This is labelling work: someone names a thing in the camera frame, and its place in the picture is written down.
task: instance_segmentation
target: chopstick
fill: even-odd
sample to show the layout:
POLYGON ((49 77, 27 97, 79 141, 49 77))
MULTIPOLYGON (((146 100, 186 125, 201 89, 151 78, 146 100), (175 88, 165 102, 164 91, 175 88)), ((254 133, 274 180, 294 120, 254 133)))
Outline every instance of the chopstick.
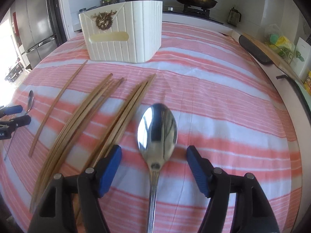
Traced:
POLYGON ((127 125, 129 124, 130 120, 132 119, 133 115, 137 111, 138 106, 140 105, 142 99, 144 98, 145 94, 147 93, 150 85, 155 79, 155 74, 148 78, 147 81, 143 82, 133 98, 130 100, 128 106, 120 116, 120 119, 116 123, 113 131, 109 135, 108 139, 106 140, 105 144, 102 147, 102 150, 98 154, 96 160, 92 161, 91 167, 95 167, 97 162, 103 157, 106 156, 110 149, 113 147, 114 144, 117 144, 120 138, 123 136, 127 125))
POLYGON ((59 169, 61 168, 62 164, 65 162, 68 153, 70 152, 71 148, 74 146, 75 142, 78 140, 82 132, 85 130, 91 119, 94 117, 98 109, 102 106, 102 104, 115 92, 115 90, 121 85, 124 81, 124 78, 121 78, 114 86, 105 94, 105 96, 98 101, 91 111, 86 115, 86 118, 82 121, 82 123, 78 126, 78 129, 75 131, 74 136, 72 139, 69 140, 69 143, 66 145, 65 149, 63 150, 62 155, 58 159, 56 166, 53 168, 53 172, 51 176, 58 173, 59 169))
POLYGON ((80 123, 83 121, 83 119, 86 117, 86 115, 88 114, 88 112, 93 108, 93 106, 96 104, 96 102, 99 100, 99 98, 101 97, 102 94, 105 93, 105 91, 108 89, 108 87, 113 83, 113 81, 110 81, 107 83, 107 85, 100 91, 100 93, 90 102, 90 104, 86 107, 85 111, 82 112, 82 114, 78 117, 78 119, 76 120, 76 122, 73 124, 73 126, 68 130, 68 133, 66 135, 66 137, 63 139, 62 143, 60 144, 60 146, 57 148, 57 151, 54 155, 54 157, 52 158, 51 163, 49 164, 48 168, 46 169, 44 178, 41 182, 41 192, 39 192, 39 196, 41 196, 51 178, 52 172, 54 171, 57 162, 59 161, 61 155, 64 152, 64 149, 66 148, 66 145, 68 144, 68 142, 70 141, 72 135, 74 134, 74 132, 76 131, 76 129, 79 127, 80 123))
MULTIPOLYGON (((113 145, 119 143, 119 140, 123 136, 129 122, 136 113, 138 106, 141 104, 142 99, 146 95, 148 89, 156 78, 156 74, 151 75, 145 82, 137 85, 125 103, 117 112, 117 115, 113 123, 109 126, 105 134, 102 136, 95 150, 92 152, 87 162, 85 163, 82 172, 88 167, 95 167, 97 162, 103 155, 107 156, 113 145)), ((76 197, 73 202, 74 213, 77 225, 82 222, 82 216, 80 212, 79 200, 76 197)))
POLYGON ((113 130, 114 126, 116 125, 116 123, 118 122, 120 116, 122 115, 122 113, 124 112, 124 110, 128 106, 129 102, 131 101, 131 99, 133 98, 133 96, 135 95, 137 90, 139 89, 139 86, 140 85, 137 85, 133 89, 133 91, 129 95, 128 99, 123 103, 123 105, 121 106, 121 108, 117 112, 113 122, 108 126, 108 128, 106 129, 104 135, 100 138, 100 140, 96 144, 95 149, 92 151, 91 155, 88 157, 87 161, 84 164, 84 167, 82 168, 82 171, 85 171, 85 169, 88 168, 91 165, 93 158, 97 158, 101 148, 103 147, 103 143, 105 142, 105 140, 107 139, 109 134, 112 132, 112 130, 113 130))
POLYGON ((46 113, 45 117, 43 118, 43 121, 40 124, 39 129, 37 130, 37 133, 35 135, 34 140, 32 141, 28 156, 32 157, 32 154, 34 152, 35 146, 38 142, 39 136, 41 134, 41 131, 43 130, 43 127, 46 123, 46 121, 48 120, 52 110, 54 109, 56 103, 58 102, 58 100, 60 99, 60 97, 63 95, 63 93, 65 92, 65 90, 68 88, 68 86, 70 85, 70 83, 74 80, 74 78, 77 76, 77 74, 81 71, 81 69, 84 67, 84 65, 87 63, 88 61, 86 60, 79 68, 78 70, 71 76, 71 78, 67 81, 67 83, 65 84, 65 86, 62 88, 62 90, 59 92, 59 94, 57 95, 57 97, 54 99, 52 105, 50 106, 48 112, 46 113))
POLYGON ((57 139, 54 142, 54 145, 49 151, 48 156, 45 159, 45 162, 40 170, 38 175, 38 179, 34 188, 34 192, 32 194, 31 204, 30 204, 30 212, 33 212, 37 199, 40 198, 40 195, 43 193, 44 189, 42 188, 41 184, 43 181, 46 181, 46 171, 49 168, 55 154, 58 151, 58 148, 62 144, 65 137, 68 135, 68 132, 82 114, 82 112, 87 108, 87 106, 91 103, 93 98, 101 91, 102 87, 108 82, 108 80, 112 77, 112 74, 109 74, 89 95, 88 97, 82 102, 82 104, 74 111, 71 118, 65 124, 63 129, 61 130, 60 134, 57 136, 57 139))

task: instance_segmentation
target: kettle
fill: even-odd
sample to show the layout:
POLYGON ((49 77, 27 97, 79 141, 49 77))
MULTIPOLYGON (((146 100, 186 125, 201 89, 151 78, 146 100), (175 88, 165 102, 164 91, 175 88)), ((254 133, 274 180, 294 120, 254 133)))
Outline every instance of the kettle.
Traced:
POLYGON ((230 10, 228 24, 236 27, 238 22, 241 22, 241 17, 242 17, 241 13, 233 7, 230 10))

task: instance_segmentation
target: gold ornament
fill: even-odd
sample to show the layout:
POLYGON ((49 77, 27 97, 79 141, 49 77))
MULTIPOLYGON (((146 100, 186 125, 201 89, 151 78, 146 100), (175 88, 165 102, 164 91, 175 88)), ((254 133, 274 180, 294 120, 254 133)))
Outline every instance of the gold ornament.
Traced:
POLYGON ((117 11, 110 11, 109 13, 106 12, 101 12, 98 15, 94 15, 91 16, 92 18, 96 18, 96 26, 100 29, 100 30, 108 30, 111 26, 112 26, 112 15, 115 15, 117 13, 117 11))

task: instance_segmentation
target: stainless steel refrigerator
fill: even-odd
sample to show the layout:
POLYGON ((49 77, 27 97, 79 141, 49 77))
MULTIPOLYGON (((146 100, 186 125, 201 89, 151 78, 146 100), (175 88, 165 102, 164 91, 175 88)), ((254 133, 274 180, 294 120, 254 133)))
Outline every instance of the stainless steel refrigerator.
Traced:
POLYGON ((21 43, 34 68, 67 39, 58 0, 15 0, 14 10, 21 43))

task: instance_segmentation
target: spoon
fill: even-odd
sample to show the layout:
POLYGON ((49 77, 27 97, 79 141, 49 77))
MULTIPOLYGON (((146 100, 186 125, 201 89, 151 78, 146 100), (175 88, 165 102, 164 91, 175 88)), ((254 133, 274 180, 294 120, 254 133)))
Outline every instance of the spoon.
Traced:
POLYGON ((177 142, 177 125, 169 108, 161 103, 150 106, 138 126, 139 151, 150 171, 149 210, 146 233, 153 232, 156 191, 162 166, 171 157, 177 142))
MULTIPOLYGON (((34 104, 34 92, 32 90, 30 90, 29 95, 28 95, 27 110, 26 110, 24 116, 27 115, 27 113, 32 109, 33 104, 34 104)), ((16 132, 17 132, 17 130, 14 132, 14 134, 11 138, 9 147, 7 148, 7 151, 6 151, 5 156, 4 156, 4 161, 7 159, 7 154, 9 153, 10 145, 12 143, 12 140, 13 140, 16 132)))

